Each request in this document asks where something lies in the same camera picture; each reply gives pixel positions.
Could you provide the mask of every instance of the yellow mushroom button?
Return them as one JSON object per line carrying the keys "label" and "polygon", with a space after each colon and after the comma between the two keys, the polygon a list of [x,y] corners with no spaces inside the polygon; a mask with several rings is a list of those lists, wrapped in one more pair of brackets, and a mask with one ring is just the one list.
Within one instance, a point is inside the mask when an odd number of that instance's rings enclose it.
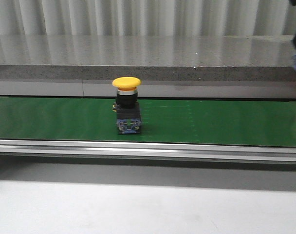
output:
{"label": "yellow mushroom button", "polygon": [[136,77],[120,77],[112,82],[112,85],[120,90],[133,90],[140,84],[140,79]]}

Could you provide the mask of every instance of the green conveyor belt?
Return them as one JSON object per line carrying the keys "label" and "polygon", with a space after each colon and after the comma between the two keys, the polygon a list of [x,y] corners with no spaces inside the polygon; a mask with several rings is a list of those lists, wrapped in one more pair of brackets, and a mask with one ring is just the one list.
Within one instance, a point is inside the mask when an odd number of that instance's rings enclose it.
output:
{"label": "green conveyor belt", "polygon": [[296,102],[139,102],[143,132],[118,135],[113,99],[0,97],[0,138],[296,147]]}

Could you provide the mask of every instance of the conveyor belt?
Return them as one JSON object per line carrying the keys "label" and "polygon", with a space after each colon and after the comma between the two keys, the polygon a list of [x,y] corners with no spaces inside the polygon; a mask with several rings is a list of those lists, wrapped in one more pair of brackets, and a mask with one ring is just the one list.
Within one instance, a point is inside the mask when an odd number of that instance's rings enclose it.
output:
{"label": "conveyor belt", "polygon": [[[143,132],[118,135],[115,113],[111,110],[113,99],[0,97],[0,152],[35,153],[30,151],[33,148],[51,150],[47,154],[63,154],[65,147],[78,146],[68,154],[79,155],[84,151],[82,147],[88,147],[88,155],[114,155],[118,151],[116,154],[122,156],[143,156],[146,152],[148,156],[187,154],[185,157],[201,158],[199,155],[204,151],[206,155],[208,151],[217,155],[219,150],[214,147],[218,146],[223,147],[224,155],[238,156],[240,152],[248,156],[270,154],[271,158],[296,155],[296,101],[142,99],[139,102]],[[92,150],[99,147],[103,149],[101,152]],[[121,148],[128,150],[120,154],[117,149]]]}

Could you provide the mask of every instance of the metal rail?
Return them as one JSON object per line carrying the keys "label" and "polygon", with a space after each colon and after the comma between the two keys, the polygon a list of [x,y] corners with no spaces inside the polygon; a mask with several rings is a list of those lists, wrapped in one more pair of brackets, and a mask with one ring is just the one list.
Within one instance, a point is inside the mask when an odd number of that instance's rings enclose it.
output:
{"label": "metal rail", "polygon": [[0,155],[106,157],[175,160],[235,160],[296,163],[296,148],[107,141],[0,139]]}

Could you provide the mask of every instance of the white wall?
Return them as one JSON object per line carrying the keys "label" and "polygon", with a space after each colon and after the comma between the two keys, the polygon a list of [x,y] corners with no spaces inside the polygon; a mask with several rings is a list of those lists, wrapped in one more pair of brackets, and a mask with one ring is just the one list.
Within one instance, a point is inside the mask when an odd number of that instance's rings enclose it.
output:
{"label": "white wall", "polygon": [[0,34],[292,35],[288,0],[0,0]]}

